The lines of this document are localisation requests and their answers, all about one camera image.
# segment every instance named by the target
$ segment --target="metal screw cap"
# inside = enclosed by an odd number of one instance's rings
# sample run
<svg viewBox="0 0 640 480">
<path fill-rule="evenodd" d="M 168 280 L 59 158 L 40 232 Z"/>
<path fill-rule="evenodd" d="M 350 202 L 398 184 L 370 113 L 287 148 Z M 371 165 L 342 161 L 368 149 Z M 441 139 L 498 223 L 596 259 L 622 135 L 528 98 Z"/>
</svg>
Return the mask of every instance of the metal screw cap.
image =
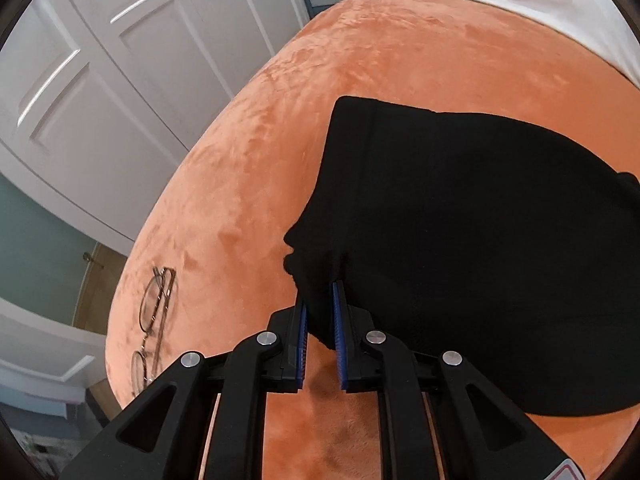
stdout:
<svg viewBox="0 0 640 480">
<path fill-rule="evenodd" d="M 185 368 L 191 368 L 200 362 L 200 356 L 196 352 L 187 352 L 180 358 L 180 364 Z"/>
<path fill-rule="evenodd" d="M 382 344 L 386 341 L 386 334 L 380 332 L 380 330 L 372 330 L 371 332 L 367 332 L 367 341 L 374 345 Z"/>
<path fill-rule="evenodd" d="M 278 339 L 278 336 L 273 332 L 260 332 L 256 340 L 263 346 L 274 344 Z"/>
<path fill-rule="evenodd" d="M 449 366 L 458 366 L 462 362 L 462 355 L 453 350 L 449 350 L 442 354 L 442 360 Z"/>
</svg>

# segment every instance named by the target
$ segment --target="eyeglass frame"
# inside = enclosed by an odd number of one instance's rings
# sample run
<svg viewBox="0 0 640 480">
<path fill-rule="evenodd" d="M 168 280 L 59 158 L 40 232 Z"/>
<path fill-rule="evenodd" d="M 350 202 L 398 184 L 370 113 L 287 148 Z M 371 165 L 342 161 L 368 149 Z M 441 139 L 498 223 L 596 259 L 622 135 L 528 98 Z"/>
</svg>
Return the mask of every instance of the eyeglass frame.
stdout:
<svg viewBox="0 0 640 480">
<path fill-rule="evenodd" d="M 140 393 L 142 393 L 142 391 L 144 391 L 149 386 L 149 384 L 152 383 L 152 381 L 156 378 L 156 375 L 158 373 L 158 364 L 160 361 L 159 349 L 162 345 L 162 336 L 164 335 L 164 325 L 166 322 L 167 313 L 169 311 L 169 300 L 171 299 L 171 294 L 174 288 L 174 283 L 176 278 L 175 269 L 173 269 L 172 267 L 162 267 L 162 269 L 158 269 L 158 267 L 153 266 L 152 270 L 154 275 L 146 284 L 145 291 L 142 295 L 142 300 L 140 300 L 140 309 L 138 311 L 138 325 L 140 326 L 140 330 L 142 330 L 144 337 L 142 339 L 142 344 L 140 345 L 140 349 L 134 350 L 133 354 L 131 355 L 131 378 L 132 378 L 131 386 L 133 389 L 134 396 L 137 396 Z M 169 272 L 169 283 L 165 287 L 164 277 L 167 272 Z M 158 298 L 156 299 L 156 306 L 154 307 L 153 313 L 151 315 L 151 320 L 148 324 L 147 329 L 145 329 L 142 324 L 143 309 L 145 307 L 146 295 L 148 294 L 149 288 L 152 286 L 154 281 L 158 283 L 158 286 L 159 286 Z M 162 316 L 160 319 L 160 327 L 158 329 L 158 342 L 156 343 L 156 348 L 153 353 L 151 373 L 149 374 L 148 373 L 149 370 L 147 366 L 147 356 L 146 356 L 147 354 L 146 342 L 148 341 L 149 336 L 151 336 L 152 328 L 156 323 L 156 317 L 158 316 L 158 310 L 160 309 L 162 300 L 164 300 L 164 303 L 162 305 Z M 133 380 L 133 373 L 134 373 L 133 362 L 136 355 L 140 357 L 140 361 L 142 362 L 143 376 L 142 376 L 142 389 L 140 391 L 136 391 L 136 383 L 134 383 L 134 380 Z"/>
</svg>

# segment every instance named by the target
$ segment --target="white wardrobe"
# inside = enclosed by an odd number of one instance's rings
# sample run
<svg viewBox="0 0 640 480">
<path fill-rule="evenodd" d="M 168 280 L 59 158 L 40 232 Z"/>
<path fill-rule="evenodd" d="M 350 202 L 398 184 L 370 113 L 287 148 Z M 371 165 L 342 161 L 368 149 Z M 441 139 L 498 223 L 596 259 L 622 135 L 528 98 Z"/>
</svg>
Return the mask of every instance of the white wardrobe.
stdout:
<svg viewBox="0 0 640 480">
<path fill-rule="evenodd" d="M 128 254 L 188 150 L 306 20 L 302 0 L 33 0 L 0 51 L 0 171 Z"/>
</svg>

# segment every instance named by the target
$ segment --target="orange plush bedding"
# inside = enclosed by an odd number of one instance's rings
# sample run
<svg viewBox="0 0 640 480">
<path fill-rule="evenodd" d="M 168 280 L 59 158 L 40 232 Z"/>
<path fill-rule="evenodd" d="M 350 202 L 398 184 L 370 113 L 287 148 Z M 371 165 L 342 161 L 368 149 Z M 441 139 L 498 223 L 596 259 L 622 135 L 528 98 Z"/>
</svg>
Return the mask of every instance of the orange plush bedding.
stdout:
<svg viewBox="0 0 640 480">
<path fill-rule="evenodd" d="M 168 184 L 120 280 L 106 343 L 118 401 L 151 267 L 177 269 L 161 363 L 229 351 L 296 290 L 282 237 L 316 182 L 330 112 L 344 94 L 539 124 L 640 174 L 640 91 L 580 44 L 468 0 L 345 0 L 321 13 L 231 101 Z M 532 416 L 595 480 L 640 406 L 582 418 Z M 338 390 L 334 353 L 310 337 L 305 389 L 270 396 L 264 478 L 377 479 L 376 399 Z"/>
</svg>

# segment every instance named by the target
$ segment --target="black cloth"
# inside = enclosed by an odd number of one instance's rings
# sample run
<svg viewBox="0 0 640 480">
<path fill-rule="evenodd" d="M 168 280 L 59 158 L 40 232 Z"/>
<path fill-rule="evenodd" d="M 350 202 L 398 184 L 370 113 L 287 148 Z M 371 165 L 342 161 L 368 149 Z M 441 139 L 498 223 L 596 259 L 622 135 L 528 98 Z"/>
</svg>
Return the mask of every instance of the black cloth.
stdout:
<svg viewBox="0 0 640 480">
<path fill-rule="evenodd" d="M 330 348 L 342 279 L 377 328 L 460 352 L 521 409 L 607 413 L 640 402 L 639 219 L 636 178 L 562 135 L 341 97 L 285 268 Z"/>
</svg>

